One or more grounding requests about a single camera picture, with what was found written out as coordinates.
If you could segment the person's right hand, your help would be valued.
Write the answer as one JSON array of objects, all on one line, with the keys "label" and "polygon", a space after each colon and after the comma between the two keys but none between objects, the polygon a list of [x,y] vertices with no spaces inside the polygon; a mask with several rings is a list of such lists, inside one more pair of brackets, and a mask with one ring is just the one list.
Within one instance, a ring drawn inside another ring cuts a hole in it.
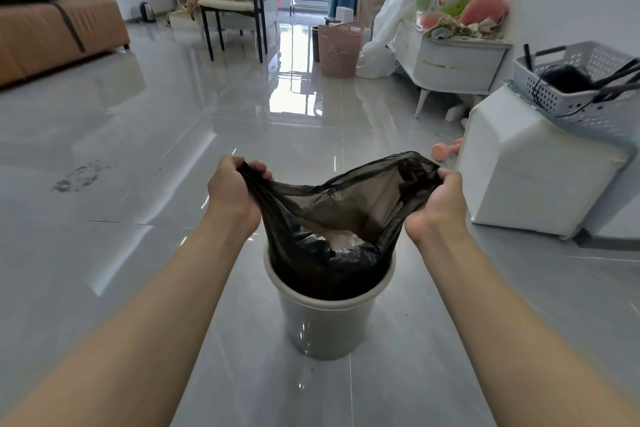
[{"label": "person's right hand", "polygon": [[467,203],[462,188],[447,188],[442,183],[420,209],[404,221],[408,237],[422,249],[440,241],[453,243],[469,236]]}]

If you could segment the pink dumbbell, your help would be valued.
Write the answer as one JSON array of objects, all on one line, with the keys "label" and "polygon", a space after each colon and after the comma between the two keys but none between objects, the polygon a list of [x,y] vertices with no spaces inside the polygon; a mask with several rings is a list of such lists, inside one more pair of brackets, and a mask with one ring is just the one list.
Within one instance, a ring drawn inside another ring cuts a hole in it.
[{"label": "pink dumbbell", "polygon": [[439,142],[431,148],[431,156],[436,162],[445,162],[453,155],[459,155],[463,138],[456,139],[453,144],[449,145]]}]

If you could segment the white cabinet with legs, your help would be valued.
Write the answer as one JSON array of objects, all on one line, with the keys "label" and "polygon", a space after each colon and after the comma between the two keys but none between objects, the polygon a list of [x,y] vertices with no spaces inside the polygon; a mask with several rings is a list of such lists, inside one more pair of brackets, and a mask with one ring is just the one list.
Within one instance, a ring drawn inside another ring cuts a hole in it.
[{"label": "white cabinet with legs", "polygon": [[488,96],[512,44],[486,39],[427,36],[416,23],[402,20],[386,47],[420,89],[415,118],[431,92]]}]

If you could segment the pink plush toy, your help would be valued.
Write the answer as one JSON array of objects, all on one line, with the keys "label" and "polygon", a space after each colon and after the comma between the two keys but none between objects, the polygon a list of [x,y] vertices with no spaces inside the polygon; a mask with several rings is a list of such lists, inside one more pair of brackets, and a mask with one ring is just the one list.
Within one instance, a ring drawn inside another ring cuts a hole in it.
[{"label": "pink plush toy", "polygon": [[471,26],[489,20],[493,26],[498,26],[508,15],[509,10],[510,6],[506,0],[471,0],[462,11],[458,23]]}]

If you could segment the person's left forearm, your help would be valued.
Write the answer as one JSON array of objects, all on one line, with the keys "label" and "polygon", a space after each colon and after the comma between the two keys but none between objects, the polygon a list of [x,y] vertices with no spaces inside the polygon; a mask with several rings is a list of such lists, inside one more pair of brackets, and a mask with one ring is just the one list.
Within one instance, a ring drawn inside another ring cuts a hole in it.
[{"label": "person's left forearm", "polygon": [[170,427],[257,206],[211,204],[162,271],[0,427]]}]

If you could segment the white plastic trash bin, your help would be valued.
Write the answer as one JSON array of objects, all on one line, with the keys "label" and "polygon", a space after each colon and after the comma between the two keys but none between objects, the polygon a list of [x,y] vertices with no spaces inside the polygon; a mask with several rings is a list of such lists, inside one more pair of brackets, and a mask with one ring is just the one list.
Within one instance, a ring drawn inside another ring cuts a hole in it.
[{"label": "white plastic trash bin", "polygon": [[263,261],[278,292],[286,336],[297,350],[317,360],[343,358],[363,342],[374,302],[396,270],[394,252],[385,276],[371,290],[348,300],[323,301],[297,293],[277,277],[268,245],[263,247]]}]

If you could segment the black plastic garbage bag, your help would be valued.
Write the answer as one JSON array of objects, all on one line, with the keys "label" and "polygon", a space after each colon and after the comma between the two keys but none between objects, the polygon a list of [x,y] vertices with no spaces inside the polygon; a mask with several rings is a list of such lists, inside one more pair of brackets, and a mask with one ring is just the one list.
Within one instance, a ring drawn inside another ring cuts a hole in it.
[{"label": "black plastic garbage bag", "polygon": [[245,181],[259,205],[277,277],[323,301],[371,290],[390,267],[404,220],[442,183],[439,168],[409,151],[315,186]]}]

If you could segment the person's right forearm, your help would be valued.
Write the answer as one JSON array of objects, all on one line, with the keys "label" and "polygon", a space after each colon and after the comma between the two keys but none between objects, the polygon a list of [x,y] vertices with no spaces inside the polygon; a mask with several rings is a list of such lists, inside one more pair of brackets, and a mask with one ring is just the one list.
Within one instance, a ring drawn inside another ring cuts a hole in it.
[{"label": "person's right forearm", "polygon": [[412,219],[406,231],[498,427],[640,427],[640,408],[532,311],[463,223]]}]

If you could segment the patterned crumpled cloth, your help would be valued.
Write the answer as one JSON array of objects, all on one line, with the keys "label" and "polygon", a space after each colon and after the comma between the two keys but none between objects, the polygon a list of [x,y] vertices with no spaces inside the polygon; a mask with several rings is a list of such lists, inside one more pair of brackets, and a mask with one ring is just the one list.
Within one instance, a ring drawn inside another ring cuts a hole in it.
[{"label": "patterned crumpled cloth", "polygon": [[464,25],[458,19],[443,14],[432,28],[425,31],[423,38],[498,41],[502,38],[502,33],[500,24],[492,18]]}]

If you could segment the brown leather sofa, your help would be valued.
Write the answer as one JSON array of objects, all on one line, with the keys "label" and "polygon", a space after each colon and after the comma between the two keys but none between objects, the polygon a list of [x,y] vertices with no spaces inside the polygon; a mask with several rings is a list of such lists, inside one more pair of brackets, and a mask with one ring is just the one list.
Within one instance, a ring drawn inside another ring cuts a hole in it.
[{"label": "brown leather sofa", "polygon": [[0,0],[0,89],[130,45],[115,0]]}]

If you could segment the person's left hand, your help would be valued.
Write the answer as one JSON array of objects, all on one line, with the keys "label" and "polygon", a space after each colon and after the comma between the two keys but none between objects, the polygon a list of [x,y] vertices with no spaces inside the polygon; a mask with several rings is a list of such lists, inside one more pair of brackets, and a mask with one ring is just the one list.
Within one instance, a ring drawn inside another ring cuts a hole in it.
[{"label": "person's left hand", "polygon": [[235,157],[223,155],[209,180],[209,200],[205,215],[209,218],[242,229],[251,236],[258,228],[261,214],[258,204],[250,195],[246,182],[236,172]]}]

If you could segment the grey perforated plastic basket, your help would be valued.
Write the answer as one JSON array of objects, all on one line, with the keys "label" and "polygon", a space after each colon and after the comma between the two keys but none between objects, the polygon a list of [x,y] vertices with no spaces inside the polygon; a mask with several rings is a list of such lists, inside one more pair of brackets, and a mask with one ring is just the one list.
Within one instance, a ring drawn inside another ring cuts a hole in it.
[{"label": "grey perforated plastic basket", "polygon": [[613,137],[640,132],[640,57],[585,41],[514,59],[509,85],[559,126]]}]

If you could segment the pink laundry basket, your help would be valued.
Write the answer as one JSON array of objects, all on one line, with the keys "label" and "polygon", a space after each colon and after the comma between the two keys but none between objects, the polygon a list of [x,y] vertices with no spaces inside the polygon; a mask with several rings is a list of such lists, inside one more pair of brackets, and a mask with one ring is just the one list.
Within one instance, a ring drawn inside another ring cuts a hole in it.
[{"label": "pink laundry basket", "polygon": [[358,22],[318,27],[319,70],[333,78],[352,78],[364,45],[365,27]]}]

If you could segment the white overturned storage box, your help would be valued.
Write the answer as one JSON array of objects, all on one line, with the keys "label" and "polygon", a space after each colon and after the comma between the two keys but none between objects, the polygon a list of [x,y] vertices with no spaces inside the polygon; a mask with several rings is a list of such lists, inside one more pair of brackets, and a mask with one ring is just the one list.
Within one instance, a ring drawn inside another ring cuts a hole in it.
[{"label": "white overturned storage box", "polygon": [[474,224],[569,239],[628,159],[564,131],[503,85],[470,111],[454,169]]}]

